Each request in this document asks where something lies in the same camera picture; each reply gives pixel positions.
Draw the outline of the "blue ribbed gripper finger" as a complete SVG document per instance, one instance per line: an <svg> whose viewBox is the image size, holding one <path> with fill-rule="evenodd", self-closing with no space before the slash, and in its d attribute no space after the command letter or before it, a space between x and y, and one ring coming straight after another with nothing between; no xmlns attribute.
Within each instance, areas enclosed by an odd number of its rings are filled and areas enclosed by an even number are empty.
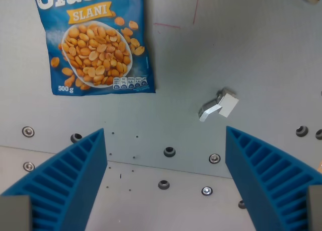
<svg viewBox="0 0 322 231"><path fill-rule="evenodd" d="M104 130L60 151L2 196L31 199L33 230L85 230L107 167Z"/></svg>
<svg viewBox="0 0 322 231"><path fill-rule="evenodd" d="M306 194L321 184L317 170L230 126L225 163L256 230L308 230Z"/></svg>

